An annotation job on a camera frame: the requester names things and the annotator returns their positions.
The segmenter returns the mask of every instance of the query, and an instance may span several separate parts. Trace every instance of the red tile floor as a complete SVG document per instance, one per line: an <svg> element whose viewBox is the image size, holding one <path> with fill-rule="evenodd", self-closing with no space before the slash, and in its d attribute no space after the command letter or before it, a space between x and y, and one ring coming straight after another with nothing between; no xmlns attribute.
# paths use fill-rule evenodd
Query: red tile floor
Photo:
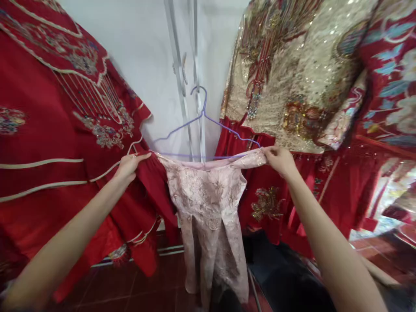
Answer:
<svg viewBox="0 0 416 312"><path fill-rule="evenodd" d="M164 233L158 235L158 247L168 247ZM201 305L199 295L186 292L185 274L183 253L160 256L157 271L150 278L133 262L122 267L91 268L89 274L78 282L63 302L50 303L46 311L194 312ZM262 311L272 312L260 287L257 284L255 287ZM258 311L252 287L249 302L244 305L244 309L247 312Z"/></svg>
<svg viewBox="0 0 416 312"><path fill-rule="evenodd" d="M164 237L159 246L165 247ZM351 243L359 254L374 263L400 283L416 283L416 250L391 234L357 240ZM164 311L191 312L200 305L198 295L184 288L185 262L182 253L162 256L159 266L146 278L132 262L122 267L92 268L72 293L60 304L51 303L48 312ZM271 312L260 287L255 285L262 311ZM247 312L257 312L252 287Z"/></svg>
<svg viewBox="0 0 416 312"><path fill-rule="evenodd" d="M416 283L416 249L392 233L351 242L360 255L396 279Z"/></svg>

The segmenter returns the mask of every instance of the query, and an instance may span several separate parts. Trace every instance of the hand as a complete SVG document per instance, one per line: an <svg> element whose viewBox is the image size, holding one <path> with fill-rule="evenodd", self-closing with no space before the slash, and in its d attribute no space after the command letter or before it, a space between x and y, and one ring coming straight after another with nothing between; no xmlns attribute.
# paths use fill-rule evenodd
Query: hand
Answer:
<svg viewBox="0 0 416 312"><path fill-rule="evenodd" d="M284 179L299 173L291 152L278 146L262 148L267 161Z"/></svg>
<svg viewBox="0 0 416 312"><path fill-rule="evenodd" d="M137 165L139 165L142 160L148 159L151 155L152 153L147 153L145 155L139 155L139 153L137 153L123 156L113 178L119 181L127 181L130 184L136 177Z"/></svg>

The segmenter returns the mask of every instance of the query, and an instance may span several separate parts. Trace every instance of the purple wire hanger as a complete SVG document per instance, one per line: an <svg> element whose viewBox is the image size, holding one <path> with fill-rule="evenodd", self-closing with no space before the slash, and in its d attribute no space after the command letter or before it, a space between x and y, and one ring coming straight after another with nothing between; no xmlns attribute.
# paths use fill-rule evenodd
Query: purple wire hanger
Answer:
<svg viewBox="0 0 416 312"><path fill-rule="evenodd" d="M164 138L158 138L158 139L156 139L156 140L154 140L153 141L153 144L155 144L156 142L158 142L158 141L162 141L162 140L167 140L171 135L172 135L172 133L175 133L176 131L178 131L178 130L180 130L180 129L182 129L182 128L184 128L184 127L186 127L186 126L188 126L189 124L191 124L191 123L193 123L194 121L197 121L198 119L200 119L202 116L205 116L207 119L209 119L210 121L212 121L213 123L215 123L215 124L217 124L217 125L219 125L219 126L221 126L222 128L224 128L224 129L227 129L228 131L230 131L230 132L232 132L232 133L234 133L240 140L242 140L242 141L250 141L250 142L253 142L253 143L255 143L259 148L261 147L260 146L260 144L257 142L257 141L254 141L254 140L252 140L252 139L243 139L243 138L241 138L241 136L237 133L237 132L235 132L234 130L232 130L232 129L230 129L230 128L227 128L226 126L224 126L224 125L222 125L222 124L220 124L219 122L217 122L217 121L215 121L215 120L213 120L213 119L211 119L209 116L207 116L207 112L206 112L206 107L207 107L207 97L208 97L208 92L207 92L207 90L204 88L204 87L202 87L202 86L199 86L202 90L204 90L205 91L205 99L204 99L204 107L203 107L203 109L202 109L202 111L201 111L201 114L198 116L198 117L196 117L196 118L194 118L194 119L192 119L191 121L188 121L187 123L185 123L184 125L182 125L182 126L180 126L179 128L176 128L176 129L174 129L174 130L172 130L171 132L169 132L169 134L168 134L168 136L166 136L166 137L164 137ZM195 91L195 89L196 89L197 87L194 87L193 89L192 89L192 91L191 91L191 95L192 95L192 93ZM160 153L160 154L163 154L163 155L170 155L170 156L180 156L180 157L189 157L190 155L186 155L186 154L173 154L173 153ZM208 158L214 158L214 159L219 159L219 158L230 158L230 156L215 156L215 157L208 157Z"/></svg>

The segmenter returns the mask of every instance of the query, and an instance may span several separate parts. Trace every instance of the pink brocade dress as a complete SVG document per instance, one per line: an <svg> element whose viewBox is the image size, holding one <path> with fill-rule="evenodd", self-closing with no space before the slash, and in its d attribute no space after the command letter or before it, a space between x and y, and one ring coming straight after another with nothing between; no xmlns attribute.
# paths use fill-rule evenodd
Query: pink brocade dress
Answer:
<svg viewBox="0 0 416 312"><path fill-rule="evenodd" d="M209 310L212 284L227 285L240 302L248 300L238 202L247 181L241 169L266 164L260 149L206 163L179 162L159 154L166 168L170 196L179 212L185 249L189 293L201 289L202 306Z"/></svg>

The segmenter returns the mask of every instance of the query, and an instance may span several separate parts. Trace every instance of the human arm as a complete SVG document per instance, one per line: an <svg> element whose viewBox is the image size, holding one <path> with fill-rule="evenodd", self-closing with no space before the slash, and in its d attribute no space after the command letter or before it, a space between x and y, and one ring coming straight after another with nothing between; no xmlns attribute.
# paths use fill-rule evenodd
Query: human arm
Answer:
<svg viewBox="0 0 416 312"><path fill-rule="evenodd" d="M387 312L359 255L337 229L283 148L263 149L269 164L286 180L326 288L339 312Z"/></svg>
<svg viewBox="0 0 416 312"><path fill-rule="evenodd" d="M146 155L124 156L114 177L34 256L11 286L3 311L39 311L78 261L95 232L136 177Z"/></svg>

